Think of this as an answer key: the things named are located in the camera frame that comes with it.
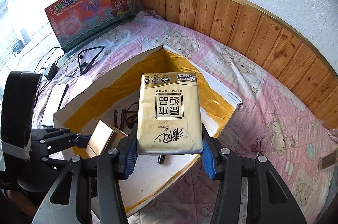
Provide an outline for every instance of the gold trim molding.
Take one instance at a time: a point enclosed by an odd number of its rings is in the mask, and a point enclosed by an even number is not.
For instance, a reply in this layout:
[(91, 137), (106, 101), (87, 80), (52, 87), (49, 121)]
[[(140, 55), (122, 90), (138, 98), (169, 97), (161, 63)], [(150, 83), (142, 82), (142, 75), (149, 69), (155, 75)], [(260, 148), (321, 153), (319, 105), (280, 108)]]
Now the gold trim molding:
[(296, 36), (301, 42), (303, 42), (307, 47), (309, 47), (312, 52), (324, 63), (324, 65), (327, 67), (327, 69), (330, 71), (330, 73), (333, 75), (335, 79), (338, 80), (338, 74), (333, 69), (333, 67), (330, 65), (330, 63), (326, 60), (326, 58), (321, 54), (321, 52), (306, 38), (304, 37), (299, 31), (297, 31), (295, 28), (293, 28), (291, 25), (289, 25), (287, 22), (282, 20), (281, 18), (277, 17), (276, 15), (272, 14), (271, 12), (267, 11), (266, 9), (248, 1), (248, 0), (232, 0), (235, 1), (241, 5), (247, 6), (251, 9), (254, 9), (261, 13), (262, 15), (269, 17), (271, 20), (278, 23), (280, 26), (284, 27), (288, 31), (290, 31), (294, 36)]

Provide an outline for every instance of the round icon on package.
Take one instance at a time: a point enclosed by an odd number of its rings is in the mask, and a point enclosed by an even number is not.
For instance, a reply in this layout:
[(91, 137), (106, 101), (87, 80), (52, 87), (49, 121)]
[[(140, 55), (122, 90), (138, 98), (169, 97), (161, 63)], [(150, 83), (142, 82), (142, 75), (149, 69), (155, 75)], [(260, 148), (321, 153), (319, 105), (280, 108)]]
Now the round icon on package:
[(166, 84), (170, 81), (170, 78), (162, 78), (161, 81)]

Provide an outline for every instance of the power adapter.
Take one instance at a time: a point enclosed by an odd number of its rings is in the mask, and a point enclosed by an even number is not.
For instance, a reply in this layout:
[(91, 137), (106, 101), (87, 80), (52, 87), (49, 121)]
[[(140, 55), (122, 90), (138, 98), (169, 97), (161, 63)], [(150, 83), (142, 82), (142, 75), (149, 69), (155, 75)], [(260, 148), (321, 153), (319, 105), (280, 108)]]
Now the power adapter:
[(57, 65), (54, 63), (50, 63), (44, 72), (44, 76), (47, 79), (51, 80), (54, 78), (56, 73), (57, 73)]

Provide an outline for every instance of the patterned bedspread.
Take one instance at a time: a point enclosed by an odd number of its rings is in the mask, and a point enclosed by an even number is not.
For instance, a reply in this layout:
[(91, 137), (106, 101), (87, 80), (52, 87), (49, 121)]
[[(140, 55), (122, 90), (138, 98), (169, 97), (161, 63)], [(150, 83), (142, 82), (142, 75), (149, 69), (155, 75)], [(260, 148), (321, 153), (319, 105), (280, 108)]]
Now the patterned bedspread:
[[(76, 70), (72, 55), (40, 94), (33, 126), (40, 127), (43, 110), (52, 86), (68, 83), (62, 106), (80, 94), (101, 75), (159, 45), (168, 46), (217, 78), (243, 99), (243, 106), (220, 135), (221, 143), (241, 156), (254, 157), (252, 149), (261, 140), (261, 150), (269, 158), (293, 193), (309, 224), (321, 211), (333, 169), (318, 171), (318, 159), (336, 148), (309, 109), (261, 67), (221, 43), (183, 26), (164, 21), (155, 11), (141, 11), (129, 23), (118, 26), (84, 48), (104, 45), (90, 71), (69, 78)], [(90, 58), (96, 51), (89, 52)], [(129, 218), (130, 223), (209, 223), (217, 196), (218, 182), (204, 173), (201, 162), (155, 200)], [(242, 179), (239, 223), (246, 221), (247, 185)]]

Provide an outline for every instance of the blue gripper pad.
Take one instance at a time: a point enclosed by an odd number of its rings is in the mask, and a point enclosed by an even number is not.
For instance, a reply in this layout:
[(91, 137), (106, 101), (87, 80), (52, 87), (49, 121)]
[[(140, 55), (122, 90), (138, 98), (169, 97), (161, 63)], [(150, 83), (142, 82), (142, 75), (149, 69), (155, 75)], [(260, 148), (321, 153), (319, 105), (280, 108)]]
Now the blue gripper pad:
[(216, 175), (214, 159), (205, 139), (203, 139), (203, 152), (201, 153), (201, 158), (206, 174), (209, 175), (210, 179), (214, 179)]
[(129, 177), (134, 171), (134, 167), (137, 160), (137, 154), (136, 154), (136, 138), (134, 139), (133, 143), (130, 146), (130, 149), (126, 155), (126, 167), (124, 169), (124, 173), (126, 175), (126, 178)]

